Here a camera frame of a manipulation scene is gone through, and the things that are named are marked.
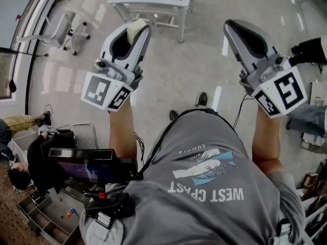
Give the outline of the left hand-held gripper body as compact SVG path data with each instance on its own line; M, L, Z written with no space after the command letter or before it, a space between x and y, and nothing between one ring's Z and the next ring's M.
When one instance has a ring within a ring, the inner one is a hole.
M96 60L85 76L81 100L101 110L119 111L143 79L143 70L132 71L104 58Z

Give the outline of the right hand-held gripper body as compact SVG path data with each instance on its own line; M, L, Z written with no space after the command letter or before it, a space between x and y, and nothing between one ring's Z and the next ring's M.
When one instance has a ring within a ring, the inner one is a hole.
M270 118L286 116L308 99L298 68L290 66L282 54L250 67L241 70L240 84Z

